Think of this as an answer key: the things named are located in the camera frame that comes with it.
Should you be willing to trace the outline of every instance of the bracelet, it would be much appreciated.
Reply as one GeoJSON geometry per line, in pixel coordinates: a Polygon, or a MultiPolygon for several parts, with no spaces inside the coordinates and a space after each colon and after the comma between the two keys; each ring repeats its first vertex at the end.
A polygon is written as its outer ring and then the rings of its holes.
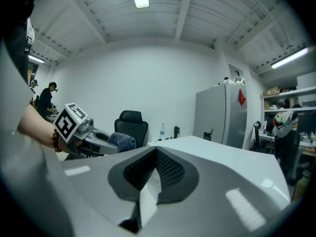
{"type": "Polygon", "coordinates": [[[57,132],[56,129],[54,129],[53,135],[51,136],[51,143],[52,143],[53,149],[57,153],[61,152],[61,150],[58,148],[58,139],[59,139],[59,133],[57,132]]]}

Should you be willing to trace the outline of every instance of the black chair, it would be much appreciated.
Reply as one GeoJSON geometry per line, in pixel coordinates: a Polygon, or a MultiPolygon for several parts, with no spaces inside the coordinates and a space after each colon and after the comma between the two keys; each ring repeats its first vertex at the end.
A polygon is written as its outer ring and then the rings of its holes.
{"type": "Polygon", "coordinates": [[[275,138],[276,158],[281,160],[280,167],[288,184],[291,182],[300,139],[300,134],[293,130],[283,138],[275,138]]]}
{"type": "Polygon", "coordinates": [[[142,120],[141,112],[123,111],[114,122],[114,130],[133,137],[136,140],[136,148],[141,148],[148,131],[148,123],[142,120]]]}

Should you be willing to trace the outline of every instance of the blue cloth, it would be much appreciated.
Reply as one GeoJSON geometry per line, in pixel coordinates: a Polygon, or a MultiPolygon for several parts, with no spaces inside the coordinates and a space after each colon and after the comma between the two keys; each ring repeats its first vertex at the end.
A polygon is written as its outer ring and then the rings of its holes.
{"type": "Polygon", "coordinates": [[[120,152],[125,152],[136,148],[136,140],[133,137],[119,132],[112,133],[107,141],[117,145],[120,152]]]}

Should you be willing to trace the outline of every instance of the ceiling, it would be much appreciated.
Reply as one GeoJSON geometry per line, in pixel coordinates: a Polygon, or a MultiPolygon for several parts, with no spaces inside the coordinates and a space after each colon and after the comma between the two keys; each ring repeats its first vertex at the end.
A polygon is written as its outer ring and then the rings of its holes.
{"type": "Polygon", "coordinates": [[[283,0],[35,0],[34,55],[61,63],[91,46],[130,38],[171,38],[213,48],[223,38],[258,74],[310,44],[283,0]]]}

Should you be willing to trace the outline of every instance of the refrigerator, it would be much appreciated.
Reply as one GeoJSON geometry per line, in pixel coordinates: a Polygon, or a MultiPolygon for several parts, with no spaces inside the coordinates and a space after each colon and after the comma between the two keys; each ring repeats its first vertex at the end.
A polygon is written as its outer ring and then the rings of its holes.
{"type": "Polygon", "coordinates": [[[245,84],[231,80],[196,94],[193,135],[203,138],[213,129],[211,141],[242,148],[247,123],[245,84]]]}

